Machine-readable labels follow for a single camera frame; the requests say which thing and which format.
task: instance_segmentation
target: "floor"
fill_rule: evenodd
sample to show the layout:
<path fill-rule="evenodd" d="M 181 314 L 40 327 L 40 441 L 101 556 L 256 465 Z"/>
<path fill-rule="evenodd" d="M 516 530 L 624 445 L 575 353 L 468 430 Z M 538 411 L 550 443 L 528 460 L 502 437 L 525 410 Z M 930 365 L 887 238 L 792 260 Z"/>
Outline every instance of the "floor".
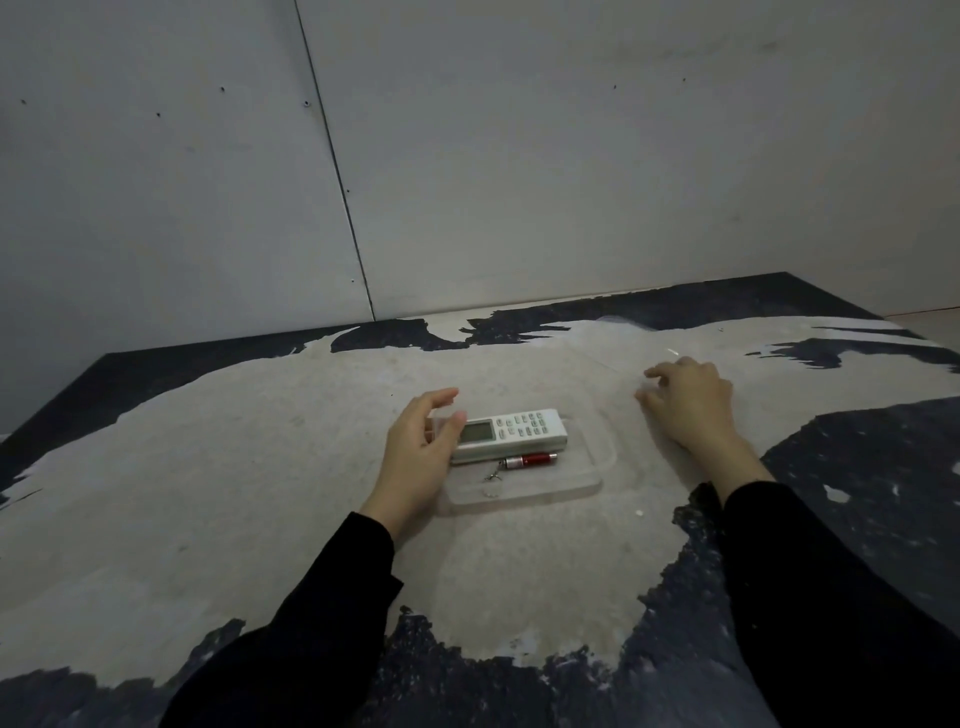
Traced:
<path fill-rule="evenodd" d="M 895 324 L 919 333 L 924 338 L 960 352 L 960 308 L 905 313 L 887 318 Z"/>

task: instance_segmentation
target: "paint stain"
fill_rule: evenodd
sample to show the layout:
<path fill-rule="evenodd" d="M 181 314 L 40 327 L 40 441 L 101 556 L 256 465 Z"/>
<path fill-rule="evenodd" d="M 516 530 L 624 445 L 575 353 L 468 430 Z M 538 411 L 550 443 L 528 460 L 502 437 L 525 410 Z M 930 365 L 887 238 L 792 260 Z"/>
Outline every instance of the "paint stain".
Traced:
<path fill-rule="evenodd" d="M 846 491 L 841 491 L 839 488 L 830 488 L 827 483 L 824 483 L 824 490 L 827 491 L 827 500 L 832 500 L 834 503 L 847 503 L 850 501 L 850 494 Z"/>

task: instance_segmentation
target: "white wall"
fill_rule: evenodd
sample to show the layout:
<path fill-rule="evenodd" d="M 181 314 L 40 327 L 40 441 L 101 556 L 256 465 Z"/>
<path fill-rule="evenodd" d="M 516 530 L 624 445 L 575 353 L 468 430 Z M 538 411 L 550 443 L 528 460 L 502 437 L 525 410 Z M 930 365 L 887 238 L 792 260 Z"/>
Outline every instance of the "white wall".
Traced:
<path fill-rule="evenodd" d="M 292 0 L 8 0 L 0 89 L 0 432 L 104 352 L 371 318 Z"/>
<path fill-rule="evenodd" d="M 377 318 L 776 270 L 960 303 L 960 4 L 300 8 Z"/>

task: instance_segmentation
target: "transparent acrylic tray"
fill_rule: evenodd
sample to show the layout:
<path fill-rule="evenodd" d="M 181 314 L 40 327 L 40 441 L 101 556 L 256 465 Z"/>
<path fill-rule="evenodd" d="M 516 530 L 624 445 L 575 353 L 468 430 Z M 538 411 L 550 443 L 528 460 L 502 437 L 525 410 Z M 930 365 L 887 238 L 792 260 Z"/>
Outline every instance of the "transparent acrylic tray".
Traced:
<path fill-rule="evenodd" d="M 513 410 L 523 409 L 516 406 Z M 566 449 L 552 465 L 506 471 L 496 461 L 455 465 L 446 477 L 438 503 L 440 515 L 495 510 L 505 501 L 531 505 L 555 502 L 596 493 L 603 484 L 603 472 L 616 461 L 613 437 L 595 410 L 574 402 L 534 402 L 530 409 L 553 406 L 560 412 L 567 433 Z M 508 411 L 510 407 L 496 411 Z M 487 479 L 496 472 L 498 478 Z"/>

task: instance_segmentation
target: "black sleeve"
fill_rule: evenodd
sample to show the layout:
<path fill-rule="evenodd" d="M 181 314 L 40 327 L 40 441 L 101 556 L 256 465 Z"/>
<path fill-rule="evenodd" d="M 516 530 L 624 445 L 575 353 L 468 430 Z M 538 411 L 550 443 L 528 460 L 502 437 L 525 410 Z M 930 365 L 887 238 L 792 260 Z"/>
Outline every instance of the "black sleeve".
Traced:
<path fill-rule="evenodd" d="M 960 640 L 870 571 L 793 491 L 746 485 L 728 498 L 721 525 L 737 641 L 780 725 L 956 719 Z"/>
<path fill-rule="evenodd" d="M 171 700 L 161 728 L 336 725 L 360 706 L 383 649 L 394 543 L 351 513 L 273 621 L 210 658 Z"/>

